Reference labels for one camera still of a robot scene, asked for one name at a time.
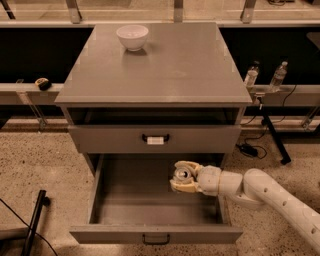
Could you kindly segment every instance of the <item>white bowl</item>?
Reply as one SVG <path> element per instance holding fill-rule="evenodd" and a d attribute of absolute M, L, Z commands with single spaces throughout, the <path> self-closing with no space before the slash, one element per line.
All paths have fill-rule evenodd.
<path fill-rule="evenodd" d="M 117 30 L 121 44 L 129 51 L 140 50 L 147 41 L 149 30 L 141 25 L 127 25 Z"/>

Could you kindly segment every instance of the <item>drawer handle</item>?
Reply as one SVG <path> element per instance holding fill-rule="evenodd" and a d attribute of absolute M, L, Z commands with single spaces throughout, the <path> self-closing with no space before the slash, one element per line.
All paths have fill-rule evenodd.
<path fill-rule="evenodd" d="M 169 138 L 169 134 L 165 136 L 147 136 L 145 134 L 142 134 L 142 140 L 148 145 L 163 145 L 165 142 L 169 141 Z"/>
<path fill-rule="evenodd" d="M 147 241 L 146 241 L 146 235 L 143 234 L 143 235 L 142 235 L 142 242 L 143 242 L 145 245 L 166 245 L 166 244 L 170 243 L 170 235 L 167 234 L 167 240 L 164 241 L 164 242 L 147 242 Z"/>

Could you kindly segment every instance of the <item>drawer front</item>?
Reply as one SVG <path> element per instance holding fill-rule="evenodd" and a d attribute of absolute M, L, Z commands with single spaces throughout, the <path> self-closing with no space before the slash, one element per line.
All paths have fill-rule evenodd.
<path fill-rule="evenodd" d="M 71 227 L 70 233 L 82 244 L 232 244 L 242 229 L 228 225 L 175 227 L 114 227 L 85 225 Z"/>
<path fill-rule="evenodd" d="M 231 153 L 237 125 L 71 126 L 80 153 Z"/>

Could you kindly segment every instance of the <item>closed drawer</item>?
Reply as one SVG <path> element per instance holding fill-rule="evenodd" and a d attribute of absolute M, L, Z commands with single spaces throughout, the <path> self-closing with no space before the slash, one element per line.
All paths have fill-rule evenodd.
<path fill-rule="evenodd" d="M 80 153 L 231 153 L 238 125 L 71 126 Z"/>

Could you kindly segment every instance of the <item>open drawer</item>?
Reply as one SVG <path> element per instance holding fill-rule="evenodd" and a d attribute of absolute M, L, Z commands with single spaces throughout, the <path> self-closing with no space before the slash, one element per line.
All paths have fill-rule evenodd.
<path fill-rule="evenodd" d="M 242 229 L 230 226 L 224 198 L 171 190 L 179 160 L 215 162 L 212 154 L 101 155 L 88 224 L 70 233 L 79 243 L 234 243 Z"/>

